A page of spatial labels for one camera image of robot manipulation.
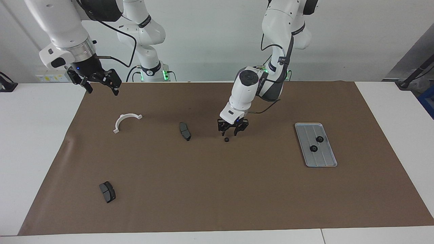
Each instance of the white table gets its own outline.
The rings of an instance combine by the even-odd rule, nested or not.
[[[393,83],[356,84],[433,214],[434,121]],[[434,227],[5,237],[18,233],[83,95],[73,84],[20,84],[0,94],[0,243],[433,243]]]

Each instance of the blue object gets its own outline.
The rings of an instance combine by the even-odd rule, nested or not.
[[[428,88],[422,95],[418,97],[419,102],[434,119],[434,86]]]

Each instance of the black circular cap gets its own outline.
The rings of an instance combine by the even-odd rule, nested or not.
[[[245,86],[252,86],[259,82],[259,76],[251,70],[244,70],[240,73],[240,81]]]
[[[321,142],[324,141],[324,137],[322,137],[322,136],[318,136],[318,137],[316,138],[316,141],[319,142],[319,143],[321,143]]]
[[[315,145],[310,146],[310,151],[312,152],[317,152],[318,151],[318,147]]]

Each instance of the green light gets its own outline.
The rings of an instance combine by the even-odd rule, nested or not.
[[[163,70],[163,76],[164,76],[164,80],[169,79],[169,75],[167,75],[167,72],[165,70]]]

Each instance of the white curved object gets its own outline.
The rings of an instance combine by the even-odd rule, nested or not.
[[[134,118],[136,118],[136,119],[141,119],[141,118],[143,118],[142,115],[137,115],[137,114],[134,114],[134,113],[121,114],[121,116],[119,116],[119,119],[116,121],[115,129],[113,130],[113,132],[114,132],[115,134],[117,134],[117,133],[119,132],[119,124],[122,122],[122,120],[124,120],[124,119],[126,119],[126,118],[130,118],[130,117],[134,117]]]

